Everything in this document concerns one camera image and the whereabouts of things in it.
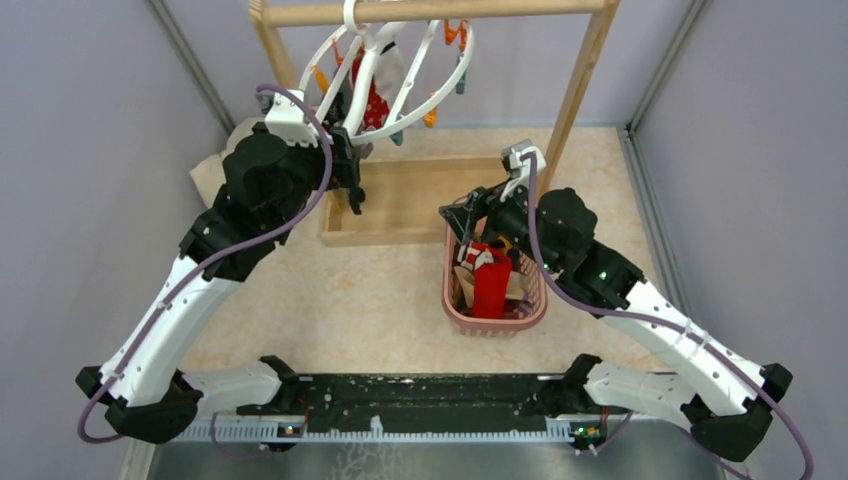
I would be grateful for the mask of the pink plastic laundry basket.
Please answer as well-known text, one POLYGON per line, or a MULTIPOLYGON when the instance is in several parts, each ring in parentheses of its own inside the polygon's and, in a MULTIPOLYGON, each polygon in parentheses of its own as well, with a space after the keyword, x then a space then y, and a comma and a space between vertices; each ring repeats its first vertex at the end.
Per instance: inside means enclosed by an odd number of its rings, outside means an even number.
POLYGON ((468 242, 445 228, 442 307, 463 335, 513 337, 543 319, 547 287, 515 241, 500 234, 485 240, 483 227, 478 221, 468 242))

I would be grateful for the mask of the mustard yellow sock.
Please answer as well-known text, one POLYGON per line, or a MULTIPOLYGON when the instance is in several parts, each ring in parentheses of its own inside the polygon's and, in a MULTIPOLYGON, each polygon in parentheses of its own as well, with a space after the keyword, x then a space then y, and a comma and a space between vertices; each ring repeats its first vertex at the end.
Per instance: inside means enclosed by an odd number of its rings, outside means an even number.
POLYGON ((490 242, 489 246, 504 255, 508 255, 509 252, 514 248, 513 244, 503 236, 499 236, 498 238, 490 242))

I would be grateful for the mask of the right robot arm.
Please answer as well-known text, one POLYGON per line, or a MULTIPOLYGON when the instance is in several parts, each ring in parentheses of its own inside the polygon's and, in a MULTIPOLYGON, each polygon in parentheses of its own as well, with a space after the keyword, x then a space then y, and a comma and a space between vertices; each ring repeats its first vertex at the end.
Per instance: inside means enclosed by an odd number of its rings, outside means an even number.
POLYGON ((596 214, 573 189, 551 190, 531 207, 525 188, 503 196, 498 188, 480 187, 439 214, 462 245, 475 237, 505 239, 527 257, 541 258, 555 287, 580 309, 666 366, 650 373, 582 354, 538 393, 546 413, 602 406, 645 413, 732 462, 747 459, 762 442, 791 373, 731 353, 673 306, 637 266, 595 238, 596 214))

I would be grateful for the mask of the plain red sock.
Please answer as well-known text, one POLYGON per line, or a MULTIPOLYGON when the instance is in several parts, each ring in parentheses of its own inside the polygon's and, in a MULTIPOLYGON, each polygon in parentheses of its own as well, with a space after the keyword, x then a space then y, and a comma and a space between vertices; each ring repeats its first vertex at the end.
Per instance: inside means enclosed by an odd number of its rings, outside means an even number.
POLYGON ((465 260, 472 267, 474 279, 471 315, 486 319, 501 318, 513 271, 512 260, 479 242, 469 245, 465 260))

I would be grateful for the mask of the beige maroon striped sock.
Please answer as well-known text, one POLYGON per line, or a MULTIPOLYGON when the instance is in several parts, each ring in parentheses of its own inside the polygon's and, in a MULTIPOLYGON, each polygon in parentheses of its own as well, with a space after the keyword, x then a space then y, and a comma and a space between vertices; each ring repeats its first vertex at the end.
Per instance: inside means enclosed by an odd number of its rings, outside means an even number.
POLYGON ((483 265, 471 270, 455 266, 453 275, 464 298, 463 315, 481 319, 519 319, 529 315, 535 304, 524 288, 524 276, 506 266, 483 265))

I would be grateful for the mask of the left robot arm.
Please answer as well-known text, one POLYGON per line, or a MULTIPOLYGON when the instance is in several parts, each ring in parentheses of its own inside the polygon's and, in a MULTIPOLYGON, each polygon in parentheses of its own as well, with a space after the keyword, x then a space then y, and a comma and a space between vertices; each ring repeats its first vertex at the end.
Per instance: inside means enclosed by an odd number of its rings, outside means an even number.
POLYGON ((224 183, 179 245, 164 287, 119 351, 80 370, 76 384, 105 408, 116 437, 151 444, 180 435, 196 418, 223 411, 292 411, 296 373, 268 355, 201 373, 181 362, 222 302, 288 239, 323 190, 356 190, 360 156, 347 131, 328 128, 316 145, 290 145, 255 123, 221 162, 224 183))

